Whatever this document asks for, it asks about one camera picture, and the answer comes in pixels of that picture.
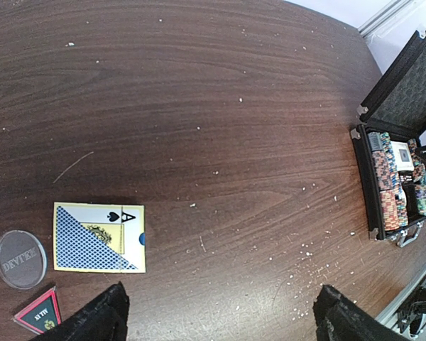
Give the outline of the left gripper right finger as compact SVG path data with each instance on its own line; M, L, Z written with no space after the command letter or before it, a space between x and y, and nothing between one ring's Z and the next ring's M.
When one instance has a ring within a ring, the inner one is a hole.
M331 285L323 285L313 304L318 340L404 340L380 324Z

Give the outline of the white card deck box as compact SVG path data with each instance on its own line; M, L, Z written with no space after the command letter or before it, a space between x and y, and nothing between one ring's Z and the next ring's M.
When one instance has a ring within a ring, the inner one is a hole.
M409 145L404 142L391 141L395 156L395 165L398 172L414 171L415 167L411 157Z

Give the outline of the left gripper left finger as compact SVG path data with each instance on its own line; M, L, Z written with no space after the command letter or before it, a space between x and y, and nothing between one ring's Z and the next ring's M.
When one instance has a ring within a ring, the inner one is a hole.
M130 300L123 283L111 285L82 309L34 340L126 340Z

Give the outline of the yellow blue card deck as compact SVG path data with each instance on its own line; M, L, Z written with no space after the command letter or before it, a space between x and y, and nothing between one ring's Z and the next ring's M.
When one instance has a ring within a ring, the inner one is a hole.
M55 202L53 266L56 271L144 274L144 206Z

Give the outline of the orange black chip stack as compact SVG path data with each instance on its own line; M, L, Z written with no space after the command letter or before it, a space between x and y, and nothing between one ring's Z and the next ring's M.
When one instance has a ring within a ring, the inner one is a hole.
M408 146L410 150L410 155L413 161L414 170L413 170L413 181L418 182L422 180L424 173L424 165L420 158L416 155L417 150L417 141L415 139L410 139L408 141Z
M373 151L372 159L381 199L384 230L393 231L399 228L399 219L390 166L382 150Z

